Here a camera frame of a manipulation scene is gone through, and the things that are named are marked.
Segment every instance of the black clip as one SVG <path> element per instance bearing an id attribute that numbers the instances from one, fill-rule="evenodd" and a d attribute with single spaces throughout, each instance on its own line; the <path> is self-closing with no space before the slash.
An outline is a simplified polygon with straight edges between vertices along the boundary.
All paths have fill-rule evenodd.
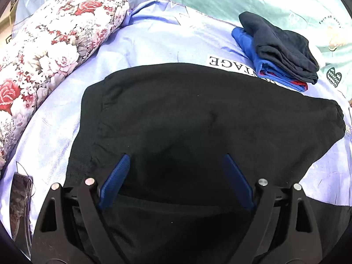
<path id="1" fill-rule="evenodd" d="M 318 264 L 323 259 L 320 235 L 313 210 L 299 184 L 290 189 L 271 186 L 265 179 L 256 183 L 260 195 L 253 221 L 240 247 L 228 264 L 252 264 L 265 236 L 274 206 L 280 215 L 269 251 L 257 264 Z"/>
<path id="2" fill-rule="evenodd" d="M 126 264 L 126 258 L 106 229 L 97 204 L 97 181 L 88 178 L 77 188 L 63 189 L 55 183 L 44 201 L 32 241 L 34 264 Z M 83 250 L 73 217 L 72 205 L 79 206 L 89 239 L 99 262 Z"/>

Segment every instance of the blue clip pad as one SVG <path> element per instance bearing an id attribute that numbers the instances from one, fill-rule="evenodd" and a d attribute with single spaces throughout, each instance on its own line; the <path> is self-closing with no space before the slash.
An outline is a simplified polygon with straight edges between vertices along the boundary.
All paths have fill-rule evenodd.
<path id="1" fill-rule="evenodd" d="M 249 210 L 254 209 L 253 190 L 229 154 L 223 158 L 222 168 L 241 206 Z"/>
<path id="2" fill-rule="evenodd" d="M 129 155 L 125 154 L 116 165 L 108 179 L 100 190 L 100 200 L 98 207 L 102 211 L 112 206 L 112 202 L 117 196 L 124 180 L 130 170 L 131 160 Z"/>

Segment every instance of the floral pillow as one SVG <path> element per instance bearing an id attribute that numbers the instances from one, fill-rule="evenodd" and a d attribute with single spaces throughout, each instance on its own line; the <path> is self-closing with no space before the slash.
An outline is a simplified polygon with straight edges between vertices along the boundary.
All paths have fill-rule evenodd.
<path id="1" fill-rule="evenodd" d="M 127 0 L 48 0 L 0 53 L 0 169 L 36 109 L 122 23 Z"/>

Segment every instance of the folded clothing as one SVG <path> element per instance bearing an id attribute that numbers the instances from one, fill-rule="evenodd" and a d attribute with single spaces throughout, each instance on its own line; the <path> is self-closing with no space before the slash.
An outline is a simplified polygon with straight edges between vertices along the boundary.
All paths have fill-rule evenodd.
<path id="1" fill-rule="evenodd" d="M 308 89 L 306 82 L 297 80 L 271 61 L 260 58 L 254 49 L 253 38 L 248 33 L 246 33 L 243 28 L 235 27 L 232 30 L 231 35 L 245 52 L 245 54 L 253 61 L 253 65 L 258 77 L 277 81 L 300 92 L 304 92 Z"/>
<path id="2" fill-rule="evenodd" d="M 183 63 L 128 68 L 85 91 L 65 186 L 128 154 L 130 171 L 103 216 L 131 263 L 224 263 L 251 218 L 222 158 L 229 153 L 251 185 L 287 187 L 344 132 L 335 101 L 259 78 Z"/>
<path id="3" fill-rule="evenodd" d="M 316 84 L 319 65 L 304 36 L 284 31 L 250 12 L 240 14 L 239 20 L 245 32 L 253 37 L 260 58 L 273 62 L 300 81 Z"/>

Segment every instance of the folded blue fabric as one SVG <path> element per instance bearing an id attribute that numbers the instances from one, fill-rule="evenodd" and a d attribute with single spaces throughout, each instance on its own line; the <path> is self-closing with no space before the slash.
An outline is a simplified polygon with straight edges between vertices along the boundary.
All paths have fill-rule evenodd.
<path id="1" fill-rule="evenodd" d="M 236 27 L 231 34 L 248 58 L 253 61 L 258 77 L 268 78 L 300 92 L 308 89 L 306 82 L 297 80 L 271 61 L 261 59 L 253 47 L 253 37 L 247 34 L 243 28 Z"/>

